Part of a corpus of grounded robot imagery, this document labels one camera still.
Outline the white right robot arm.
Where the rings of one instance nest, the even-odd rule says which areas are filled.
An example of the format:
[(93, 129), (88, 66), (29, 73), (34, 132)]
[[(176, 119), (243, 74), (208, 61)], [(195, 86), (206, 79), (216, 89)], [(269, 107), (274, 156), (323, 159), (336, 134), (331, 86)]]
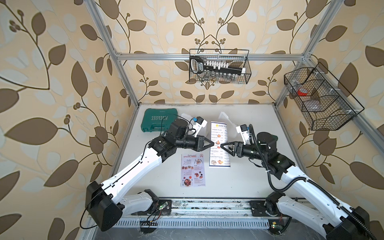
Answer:
[(267, 171), (278, 211), (296, 219), (327, 240), (374, 240), (370, 216), (337, 199), (286, 156), (277, 151), (278, 138), (266, 132), (253, 136), (250, 144), (229, 142), (221, 148), (232, 156), (262, 162)]

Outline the white Dim Sum Inn menu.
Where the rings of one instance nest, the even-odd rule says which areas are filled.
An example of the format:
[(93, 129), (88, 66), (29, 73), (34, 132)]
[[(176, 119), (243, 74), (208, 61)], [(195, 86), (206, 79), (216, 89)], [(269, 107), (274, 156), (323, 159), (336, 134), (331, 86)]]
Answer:
[(221, 148), (221, 144), (228, 142), (227, 124), (211, 122), (211, 141), (214, 146), (210, 148), (209, 167), (230, 168), (230, 154)]

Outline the green plastic tool case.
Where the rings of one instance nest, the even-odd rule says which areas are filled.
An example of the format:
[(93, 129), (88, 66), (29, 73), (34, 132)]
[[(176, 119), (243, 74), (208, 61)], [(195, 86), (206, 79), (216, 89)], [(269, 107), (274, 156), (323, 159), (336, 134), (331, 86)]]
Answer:
[(142, 132), (167, 131), (178, 117), (178, 111), (172, 109), (147, 109), (141, 123)]

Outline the red object in basket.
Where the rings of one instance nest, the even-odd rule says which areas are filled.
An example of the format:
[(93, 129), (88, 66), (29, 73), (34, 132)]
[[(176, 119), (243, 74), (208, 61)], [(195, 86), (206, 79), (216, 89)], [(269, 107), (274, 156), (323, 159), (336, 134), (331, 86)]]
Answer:
[(305, 97), (309, 94), (309, 91), (306, 88), (301, 87), (297, 90), (297, 94), (300, 97)]

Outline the pink special menu sheet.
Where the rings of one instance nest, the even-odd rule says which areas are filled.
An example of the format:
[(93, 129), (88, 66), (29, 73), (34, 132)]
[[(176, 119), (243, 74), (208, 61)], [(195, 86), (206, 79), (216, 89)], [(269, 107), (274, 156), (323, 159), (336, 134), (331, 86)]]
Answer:
[(184, 154), (181, 157), (181, 187), (205, 187), (206, 174), (203, 154)]

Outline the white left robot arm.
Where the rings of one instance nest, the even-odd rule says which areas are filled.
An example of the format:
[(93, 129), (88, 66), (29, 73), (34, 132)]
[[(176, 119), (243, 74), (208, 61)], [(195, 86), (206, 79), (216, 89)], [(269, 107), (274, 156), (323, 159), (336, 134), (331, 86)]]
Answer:
[(154, 214), (160, 210), (159, 198), (151, 190), (132, 196), (126, 194), (142, 177), (174, 155), (177, 149), (202, 152), (214, 145), (214, 142), (199, 135), (208, 122), (202, 117), (194, 121), (189, 129), (187, 120), (175, 119), (167, 131), (145, 145), (143, 153), (131, 164), (100, 184), (93, 181), (87, 186), (85, 212), (89, 213), (97, 228), (105, 232), (124, 215), (138, 212)]

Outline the black tool in basket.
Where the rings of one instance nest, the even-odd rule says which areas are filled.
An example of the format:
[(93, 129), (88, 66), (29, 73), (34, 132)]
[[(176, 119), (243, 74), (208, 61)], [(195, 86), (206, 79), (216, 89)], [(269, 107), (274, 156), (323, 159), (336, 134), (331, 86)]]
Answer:
[(246, 73), (245, 68), (230, 67), (228, 63), (204, 60), (201, 57), (190, 57), (190, 71), (194, 74), (202, 74), (205, 72), (215, 72), (223, 74), (241, 75)]

